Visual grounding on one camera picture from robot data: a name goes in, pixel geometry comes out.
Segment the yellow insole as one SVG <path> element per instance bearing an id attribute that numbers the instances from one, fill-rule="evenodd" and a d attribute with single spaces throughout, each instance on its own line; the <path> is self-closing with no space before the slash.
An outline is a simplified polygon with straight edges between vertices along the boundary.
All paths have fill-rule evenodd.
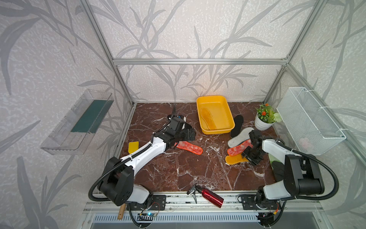
<path id="1" fill-rule="evenodd" d="M 208 108 L 206 108 L 206 107 L 202 108 L 200 115 L 201 115 L 203 122 L 206 124 L 206 130 L 216 130 L 217 129 L 217 126 L 214 121 L 214 117 Z"/>
<path id="2" fill-rule="evenodd" d="M 226 164 L 228 164 L 228 165 L 234 165 L 234 164 L 238 164 L 238 163 L 248 162 L 248 159 L 246 159 L 241 154 L 238 154 L 235 156 L 226 156 L 225 161 L 226 161 Z"/>

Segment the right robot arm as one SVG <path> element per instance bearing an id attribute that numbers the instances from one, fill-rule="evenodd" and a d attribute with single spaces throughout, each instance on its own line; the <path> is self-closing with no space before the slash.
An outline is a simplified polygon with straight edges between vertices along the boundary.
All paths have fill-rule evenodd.
<path id="1" fill-rule="evenodd" d="M 284 166 L 282 180 L 258 189 L 255 201 L 294 199 L 326 200 L 335 196 L 339 190 L 339 180 L 335 172 L 314 155 L 305 154 L 286 146 L 281 139 L 263 136 L 260 131 L 249 132 L 252 146 L 247 147 L 242 155 L 253 165 L 258 165 L 265 153 L 274 156 Z M 334 186 L 324 195 L 325 185 L 319 167 L 331 175 Z"/>

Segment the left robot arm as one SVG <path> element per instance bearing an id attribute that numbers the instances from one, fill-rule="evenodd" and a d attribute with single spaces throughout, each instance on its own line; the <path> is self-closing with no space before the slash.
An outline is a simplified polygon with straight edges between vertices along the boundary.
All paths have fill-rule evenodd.
<path id="1" fill-rule="evenodd" d="M 184 119 L 171 117 L 140 149 L 122 158 L 110 158 L 102 175 L 89 189 L 88 198 L 95 202 L 111 201 L 116 206 L 130 203 L 151 206 L 153 193 L 134 183 L 136 174 L 158 155 L 180 142 L 194 141 L 195 136 L 195 129 Z"/>

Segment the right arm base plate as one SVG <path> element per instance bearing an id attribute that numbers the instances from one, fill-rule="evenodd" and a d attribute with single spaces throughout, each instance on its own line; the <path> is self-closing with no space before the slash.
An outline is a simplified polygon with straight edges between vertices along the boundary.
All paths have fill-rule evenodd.
<path id="1" fill-rule="evenodd" d="M 257 195 L 239 195 L 237 201 L 242 204 L 244 210 L 269 210 L 271 212 L 277 212 L 282 209 L 280 201 L 268 200 Z"/>

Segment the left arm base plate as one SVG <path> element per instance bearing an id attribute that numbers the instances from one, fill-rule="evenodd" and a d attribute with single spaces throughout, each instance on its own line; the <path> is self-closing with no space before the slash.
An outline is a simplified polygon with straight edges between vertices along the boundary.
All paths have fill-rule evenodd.
<path id="1" fill-rule="evenodd" d="M 147 201 L 143 204 L 139 204 L 137 202 L 132 202 L 127 204 L 127 210 L 131 211 L 142 211 L 145 209 L 153 210 L 153 211 L 163 211 L 166 206 L 166 195 L 152 195 L 148 197 Z"/>

